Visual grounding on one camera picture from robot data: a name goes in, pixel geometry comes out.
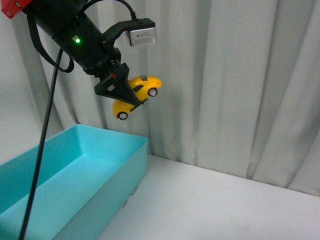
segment curtain fold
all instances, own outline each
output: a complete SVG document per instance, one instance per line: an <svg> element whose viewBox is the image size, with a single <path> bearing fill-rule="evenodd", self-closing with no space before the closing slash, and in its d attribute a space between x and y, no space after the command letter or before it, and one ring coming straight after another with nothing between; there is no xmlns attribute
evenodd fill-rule
<svg viewBox="0 0 320 240"><path fill-rule="evenodd" d="M129 3L138 18L156 22L157 43L131 47L123 34L115 45L129 78L162 79L159 94L120 121L112 113L113 99L95 95L99 80L76 64L74 72L58 74L50 134L81 123L146 136L150 154L320 196L320 1ZM86 13L102 32L130 19L117 1L99 2ZM37 144L53 67L33 49L23 13L12 24L4 16L0 20L1 30L15 38L10 49L16 49L2 49L14 57L2 54L1 61L21 66L25 80L13 84L29 89L19 94L30 101L34 123L26 127ZM54 59L57 45L41 30L40 35ZM5 48L8 41L1 44ZM62 65L67 64L64 56ZM6 89L7 79L0 84ZM8 102L9 96L1 100L2 111ZM21 105L12 102L10 110L14 119ZM2 115L1 122L3 129L13 129L5 138L14 143L17 120ZM1 148L3 162L9 154Z"/></svg>

